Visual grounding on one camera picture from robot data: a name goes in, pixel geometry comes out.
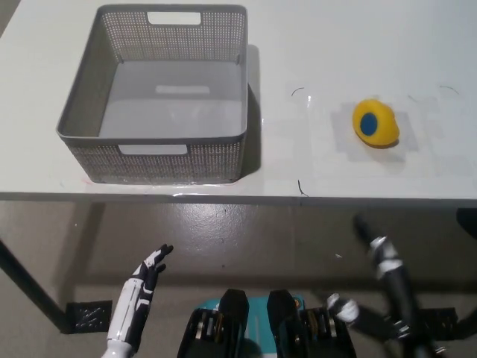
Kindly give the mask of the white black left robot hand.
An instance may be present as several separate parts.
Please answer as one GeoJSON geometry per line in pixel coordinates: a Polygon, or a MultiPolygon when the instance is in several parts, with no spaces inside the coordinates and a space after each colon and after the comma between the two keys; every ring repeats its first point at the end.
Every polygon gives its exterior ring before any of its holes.
{"type": "Polygon", "coordinates": [[[166,267],[162,261],[173,249],[164,244],[153,251],[125,281],[107,332],[103,358],[133,357],[138,352],[157,279],[166,267]]]}

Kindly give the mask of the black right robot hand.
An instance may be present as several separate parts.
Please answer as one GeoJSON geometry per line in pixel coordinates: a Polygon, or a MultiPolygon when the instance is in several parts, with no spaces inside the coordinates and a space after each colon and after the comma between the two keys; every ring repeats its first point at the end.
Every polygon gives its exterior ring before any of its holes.
{"type": "Polygon", "coordinates": [[[337,293],[326,299],[329,313],[358,332],[382,342],[422,338],[426,330],[420,307],[408,271],[391,240],[360,215],[353,218],[353,230],[367,249],[377,280],[388,299],[390,313],[386,318],[337,293]]]}

